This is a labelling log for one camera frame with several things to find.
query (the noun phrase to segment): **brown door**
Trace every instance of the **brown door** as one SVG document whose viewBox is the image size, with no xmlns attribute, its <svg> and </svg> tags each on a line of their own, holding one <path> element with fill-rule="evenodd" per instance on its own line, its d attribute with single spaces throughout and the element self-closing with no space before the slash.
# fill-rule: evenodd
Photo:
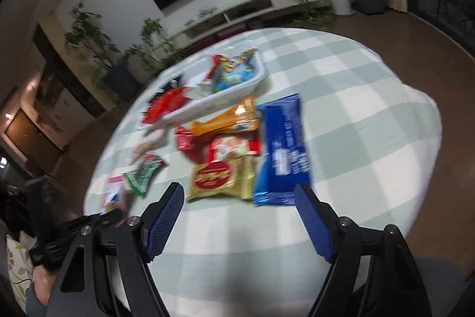
<svg viewBox="0 0 475 317">
<path fill-rule="evenodd" d="M 7 128 L 6 135 L 29 158 L 34 159 L 45 172 L 51 173 L 61 153 L 51 140 L 19 110 Z"/>
</svg>

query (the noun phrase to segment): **table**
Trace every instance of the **table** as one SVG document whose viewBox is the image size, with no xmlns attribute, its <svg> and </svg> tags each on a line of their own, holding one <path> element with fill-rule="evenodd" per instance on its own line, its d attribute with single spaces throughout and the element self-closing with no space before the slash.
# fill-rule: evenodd
<svg viewBox="0 0 475 317">
<path fill-rule="evenodd" d="M 269 72 L 258 103 L 296 92 L 302 97 L 319 199 L 360 226 L 394 223 L 407 234 L 440 147 L 434 101 L 348 38 L 280 28 L 240 37 L 255 41 Z M 215 52 L 216 45 L 202 53 Z M 108 177 L 130 170 L 131 148 L 143 135 L 136 124 L 158 82 L 137 99 L 106 146 L 86 195 L 86 213 L 100 210 Z M 172 133 L 157 152 L 170 165 L 131 215 L 157 201 L 169 183 L 189 186 L 192 163 L 177 151 Z M 163 254 L 150 264 L 163 301 L 179 317 L 306 316 L 328 269 L 295 207 L 255 208 L 234 198 L 186 203 Z"/>
</svg>

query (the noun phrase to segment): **person's hand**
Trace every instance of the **person's hand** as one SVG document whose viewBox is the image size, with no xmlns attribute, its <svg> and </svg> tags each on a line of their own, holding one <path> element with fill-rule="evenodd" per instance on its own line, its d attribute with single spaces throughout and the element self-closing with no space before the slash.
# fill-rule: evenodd
<svg viewBox="0 0 475 317">
<path fill-rule="evenodd" d="M 48 305 L 49 296 L 56 281 L 56 272 L 48 271 L 43 265 L 37 266 L 33 270 L 33 290 L 39 302 L 44 306 Z"/>
</svg>

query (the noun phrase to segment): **blue gripper pad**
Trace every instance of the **blue gripper pad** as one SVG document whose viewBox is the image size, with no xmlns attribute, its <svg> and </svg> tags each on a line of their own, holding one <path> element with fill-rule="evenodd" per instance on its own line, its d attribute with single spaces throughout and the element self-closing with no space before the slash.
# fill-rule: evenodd
<svg viewBox="0 0 475 317">
<path fill-rule="evenodd" d="M 160 210 L 156 221 L 151 225 L 144 249 L 145 260 L 151 262 L 165 248 L 168 237 L 178 218 L 185 200 L 185 192 L 181 184 L 172 183 L 157 205 Z"/>
<path fill-rule="evenodd" d="M 309 198 L 309 195 L 315 196 L 315 194 L 311 190 L 310 192 L 304 190 L 300 184 L 297 184 L 294 195 L 295 207 L 305 225 L 315 251 L 318 255 L 324 257 L 327 262 L 330 262 L 335 255 L 335 251 L 332 248 L 330 230 L 326 227 Z"/>
</svg>

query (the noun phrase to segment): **wooden floor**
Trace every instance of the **wooden floor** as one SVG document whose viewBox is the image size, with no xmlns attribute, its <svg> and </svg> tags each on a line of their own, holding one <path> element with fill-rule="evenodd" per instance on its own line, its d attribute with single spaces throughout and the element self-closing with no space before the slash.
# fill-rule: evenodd
<svg viewBox="0 0 475 317">
<path fill-rule="evenodd" d="M 475 267 L 475 62 L 433 27 L 394 11 L 338 18 L 334 33 L 373 49 L 404 83 L 437 102 L 442 148 L 408 243 L 415 255 L 448 258 L 469 273 Z M 94 166 L 128 105 L 80 133 L 59 165 L 58 179 L 78 212 Z"/>
</svg>

